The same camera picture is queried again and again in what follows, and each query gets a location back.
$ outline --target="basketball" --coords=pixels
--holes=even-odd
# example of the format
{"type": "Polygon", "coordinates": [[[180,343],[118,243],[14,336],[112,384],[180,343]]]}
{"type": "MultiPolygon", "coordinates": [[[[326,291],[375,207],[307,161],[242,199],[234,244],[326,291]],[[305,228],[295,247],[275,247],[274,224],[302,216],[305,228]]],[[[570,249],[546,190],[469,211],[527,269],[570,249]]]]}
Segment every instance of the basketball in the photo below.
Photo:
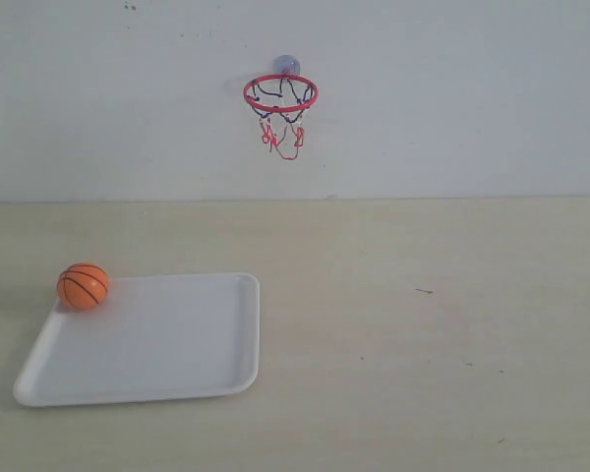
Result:
{"type": "Polygon", "coordinates": [[[88,310],[107,296],[109,277],[93,263],[72,264],[57,281],[57,294],[63,304],[73,310],[88,310]]]}

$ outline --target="red rim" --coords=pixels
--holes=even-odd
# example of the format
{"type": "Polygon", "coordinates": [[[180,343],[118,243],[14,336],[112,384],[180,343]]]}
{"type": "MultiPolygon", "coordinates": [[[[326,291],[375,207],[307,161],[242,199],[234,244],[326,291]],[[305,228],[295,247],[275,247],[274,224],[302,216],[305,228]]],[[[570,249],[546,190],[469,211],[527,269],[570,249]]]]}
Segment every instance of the red rim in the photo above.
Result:
{"type": "Polygon", "coordinates": [[[255,79],[250,81],[248,84],[246,84],[245,87],[243,88],[243,96],[245,97],[245,101],[247,101],[247,103],[249,103],[254,108],[257,108],[259,110],[272,111],[274,113],[292,113],[294,111],[301,111],[301,110],[304,110],[306,108],[310,108],[311,106],[313,106],[315,104],[315,102],[317,101],[317,97],[319,96],[319,88],[317,87],[317,85],[313,81],[306,79],[305,77],[302,77],[302,76],[296,76],[295,74],[267,74],[266,76],[256,77],[255,79]],[[300,103],[299,105],[268,106],[268,105],[262,105],[261,103],[257,103],[253,97],[251,97],[250,95],[247,94],[247,92],[249,91],[249,89],[253,85],[260,84],[260,83],[266,82],[266,81],[273,81],[275,79],[290,79],[292,81],[302,82],[308,86],[311,86],[313,88],[313,96],[311,96],[310,100],[305,101],[304,103],[300,103]]]}

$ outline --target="basketball hoop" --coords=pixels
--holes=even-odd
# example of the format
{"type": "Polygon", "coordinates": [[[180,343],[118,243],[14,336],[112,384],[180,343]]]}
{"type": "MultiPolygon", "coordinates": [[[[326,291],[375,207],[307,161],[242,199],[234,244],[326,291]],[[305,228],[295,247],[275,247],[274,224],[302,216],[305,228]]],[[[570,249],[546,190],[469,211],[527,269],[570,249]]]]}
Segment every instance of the basketball hoop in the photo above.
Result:
{"type": "Polygon", "coordinates": [[[261,139],[268,151],[275,148],[282,159],[296,159],[304,145],[302,121],[319,96],[317,85],[296,74],[268,74],[246,84],[243,96],[260,116],[261,139]]]}

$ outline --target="orange ball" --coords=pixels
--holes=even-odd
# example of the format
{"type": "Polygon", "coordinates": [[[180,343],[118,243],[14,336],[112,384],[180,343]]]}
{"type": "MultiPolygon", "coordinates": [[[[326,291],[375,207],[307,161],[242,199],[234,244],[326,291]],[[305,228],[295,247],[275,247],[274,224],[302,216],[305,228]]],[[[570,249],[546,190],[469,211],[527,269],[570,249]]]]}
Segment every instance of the orange ball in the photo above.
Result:
{"type": "Polygon", "coordinates": [[[78,263],[61,272],[57,294],[68,308],[88,310],[105,299],[108,287],[109,277],[101,267],[93,263],[78,263]]]}

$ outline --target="white tray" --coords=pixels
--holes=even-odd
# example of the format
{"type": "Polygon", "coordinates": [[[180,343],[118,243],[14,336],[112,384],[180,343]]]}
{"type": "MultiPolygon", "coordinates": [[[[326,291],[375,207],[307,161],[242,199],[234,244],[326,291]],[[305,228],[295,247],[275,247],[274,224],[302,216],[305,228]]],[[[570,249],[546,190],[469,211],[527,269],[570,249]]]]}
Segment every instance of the white tray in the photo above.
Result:
{"type": "Polygon", "coordinates": [[[227,395],[254,382],[259,346],[248,273],[117,278],[90,314],[55,303],[14,394],[26,406],[227,395]]]}

